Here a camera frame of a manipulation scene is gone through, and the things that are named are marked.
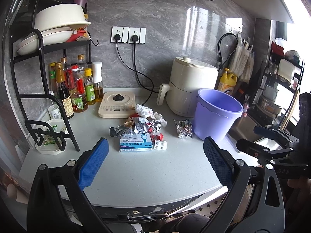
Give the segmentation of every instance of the kitchen counter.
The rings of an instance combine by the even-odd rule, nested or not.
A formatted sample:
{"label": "kitchen counter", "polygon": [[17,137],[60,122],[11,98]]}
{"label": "kitchen counter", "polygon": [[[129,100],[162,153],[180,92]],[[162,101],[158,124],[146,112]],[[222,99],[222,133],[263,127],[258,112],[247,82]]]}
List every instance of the kitchen counter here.
{"label": "kitchen counter", "polygon": [[[136,103],[144,98],[136,97]],[[77,152],[70,139],[64,152],[58,155],[40,154],[30,149],[20,171],[20,179],[31,186],[38,166],[63,166],[68,160],[77,160],[80,155],[93,148],[104,137],[109,142],[109,153],[100,167],[93,183],[84,192],[94,206],[132,208],[157,206],[185,200],[217,190],[221,184],[203,152],[203,141],[193,138],[177,137],[173,118],[182,120],[167,106],[156,105],[151,98],[146,106],[159,112],[167,120],[167,127],[161,129],[164,140],[168,142],[167,151],[119,152],[119,138],[109,136],[109,127],[122,125],[125,119],[104,119],[98,116],[99,103],[83,113],[75,113],[69,120],[79,144]],[[238,152],[229,137],[217,143],[221,149],[228,150],[235,159],[242,158],[249,165],[257,165],[257,159]],[[63,186],[62,198],[68,199]]]}

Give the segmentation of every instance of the screw head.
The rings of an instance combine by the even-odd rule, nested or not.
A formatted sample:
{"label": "screw head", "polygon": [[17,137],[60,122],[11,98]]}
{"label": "screw head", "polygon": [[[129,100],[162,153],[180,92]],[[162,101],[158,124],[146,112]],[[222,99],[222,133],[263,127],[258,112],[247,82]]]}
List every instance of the screw head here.
{"label": "screw head", "polygon": [[244,166],[244,161],[243,161],[242,159],[236,160],[236,163],[237,163],[239,166]]}
{"label": "screw head", "polygon": [[45,169],[45,164],[42,164],[39,166],[39,170],[44,170]]}
{"label": "screw head", "polygon": [[272,170],[273,169],[273,166],[271,164],[266,164],[266,168]]}
{"label": "screw head", "polygon": [[74,166],[76,164],[76,162],[74,160],[69,160],[67,162],[67,166]]}

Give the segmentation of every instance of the purple bucket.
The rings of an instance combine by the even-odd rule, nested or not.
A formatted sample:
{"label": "purple bucket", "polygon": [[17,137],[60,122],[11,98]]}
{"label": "purple bucket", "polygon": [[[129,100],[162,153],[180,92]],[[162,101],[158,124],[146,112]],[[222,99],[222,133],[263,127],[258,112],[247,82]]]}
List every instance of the purple bucket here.
{"label": "purple bucket", "polygon": [[200,89],[193,131],[202,140],[222,140],[234,121],[241,117],[242,105],[232,96],[215,89]]}

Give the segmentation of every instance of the glass bottle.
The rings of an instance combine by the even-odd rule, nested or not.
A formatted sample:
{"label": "glass bottle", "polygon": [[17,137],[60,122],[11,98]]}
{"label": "glass bottle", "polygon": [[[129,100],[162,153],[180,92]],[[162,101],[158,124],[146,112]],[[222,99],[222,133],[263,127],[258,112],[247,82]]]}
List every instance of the glass bottle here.
{"label": "glass bottle", "polygon": [[97,102],[101,102],[104,97],[103,79],[101,76],[102,64],[103,63],[100,61],[92,62],[93,86],[94,86],[95,100]]}
{"label": "glass bottle", "polygon": [[54,70],[55,64],[56,62],[50,63],[50,90],[53,91],[54,95],[57,97],[56,75]]}
{"label": "glass bottle", "polygon": [[67,57],[63,57],[60,59],[63,63],[63,71],[66,76],[66,82],[68,83],[68,78],[71,75],[71,65],[67,62]]}
{"label": "glass bottle", "polygon": [[85,68],[85,70],[84,70],[84,87],[85,87],[87,104],[88,105],[94,105],[96,103],[96,101],[95,101],[93,77],[92,77],[92,69],[91,68]]}
{"label": "glass bottle", "polygon": [[84,54],[79,54],[78,55],[78,63],[77,63],[78,67],[79,67],[79,72],[82,73],[82,75],[84,76],[84,69],[88,68],[87,63],[84,61]]}
{"label": "glass bottle", "polygon": [[86,100],[83,75],[79,71],[77,65],[71,67],[72,74],[68,78],[68,87],[70,90],[73,111],[83,112],[87,110],[88,104]]}
{"label": "glass bottle", "polygon": [[65,83],[65,75],[63,72],[62,62],[56,63],[54,68],[55,68],[55,73],[56,73],[58,98],[61,99],[63,102],[63,106],[66,111],[67,117],[72,118],[74,116],[73,106],[71,103],[68,86]]}

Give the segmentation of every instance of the yellow bottle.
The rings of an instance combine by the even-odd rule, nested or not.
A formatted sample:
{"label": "yellow bottle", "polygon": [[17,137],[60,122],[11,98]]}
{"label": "yellow bottle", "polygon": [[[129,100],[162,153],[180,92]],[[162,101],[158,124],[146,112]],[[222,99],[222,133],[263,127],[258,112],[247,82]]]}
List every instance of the yellow bottle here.
{"label": "yellow bottle", "polygon": [[225,68],[225,72],[220,78],[220,82],[219,82],[217,90],[224,92],[228,95],[232,95],[233,89],[236,85],[237,77],[233,73],[228,74],[228,72],[229,72],[229,69]]}

